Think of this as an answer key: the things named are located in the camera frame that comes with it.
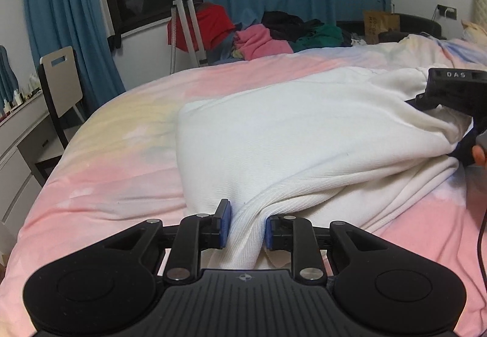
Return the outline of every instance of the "chair backrest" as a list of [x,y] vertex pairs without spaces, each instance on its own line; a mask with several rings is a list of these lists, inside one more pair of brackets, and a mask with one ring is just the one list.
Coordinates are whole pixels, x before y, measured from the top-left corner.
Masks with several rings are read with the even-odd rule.
[[58,117],[63,116],[83,98],[71,46],[41,57],[39,79],[42,91],[46,98],[50,96],[52,99]]

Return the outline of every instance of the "red cloth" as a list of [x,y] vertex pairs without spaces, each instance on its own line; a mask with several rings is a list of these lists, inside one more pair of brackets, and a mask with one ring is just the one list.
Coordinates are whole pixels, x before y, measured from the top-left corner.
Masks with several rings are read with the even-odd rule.
[[[220,5],[210,5],[207,8],[197,12],[196,19],[198,20],[205,50],[213,50],[235,29],[235,25],[233,25],[225,12],[225,8]],[[196,37],[194,35],[193,23],[191,22],[191,17],[189,17],[189,14],[187,14],[187,21],[189,31],[191,32],[191,39],[193,40],[194,49],[198,50],[198,44],[196,43]],[[167,26],[168,44],[171,44],[171,34],[171,22],[169,22],[169,25]],[[183,27],[179,17],[176,20],[176,47],[187,52]]]

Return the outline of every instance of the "pastel tie-dye bedding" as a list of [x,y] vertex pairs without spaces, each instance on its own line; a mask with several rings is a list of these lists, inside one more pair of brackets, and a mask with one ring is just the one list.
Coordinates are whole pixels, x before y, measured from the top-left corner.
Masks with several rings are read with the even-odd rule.
[[[487,69],[487,53],[462,41],[410,36],[399,44],[315,49],[183,71],[114,99],[71,141],[19,233],[0,285],[0,336],[27,337],[35,331],[23,307],[22,288],[39,267],[147,218],[160,218],[165,225],[181,220],[186,205],[175,126],[185,103],[343,66],[395,70],[439,64]],[[487,177],[473,168],[467,179],[462,173],[377,233],[462,278],[468,302],[456,331],[473,337],[487,326],[487,297],[475,250]]]

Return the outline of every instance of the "brown paper bag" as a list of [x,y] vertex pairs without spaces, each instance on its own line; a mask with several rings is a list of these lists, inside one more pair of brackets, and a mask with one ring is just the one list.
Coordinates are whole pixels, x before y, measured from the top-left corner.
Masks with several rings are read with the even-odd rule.
[[379,34],[390,30],[399,31],[401,28],[398,14],[379,12],[376,10],[364,11],[365,41],[367,44],[378,44]]

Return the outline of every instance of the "white towel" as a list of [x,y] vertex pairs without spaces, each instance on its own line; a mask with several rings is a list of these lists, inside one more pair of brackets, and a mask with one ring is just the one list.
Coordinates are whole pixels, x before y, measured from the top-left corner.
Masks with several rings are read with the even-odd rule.
[[177,162],[188,213],[232,203],[227,248],[209,267],[253,268],[273,214],[374,231],[449,177],[458,162],[445,155],[470,119],[404,102],[424,91],[427,74],[338,68],[187,104]]

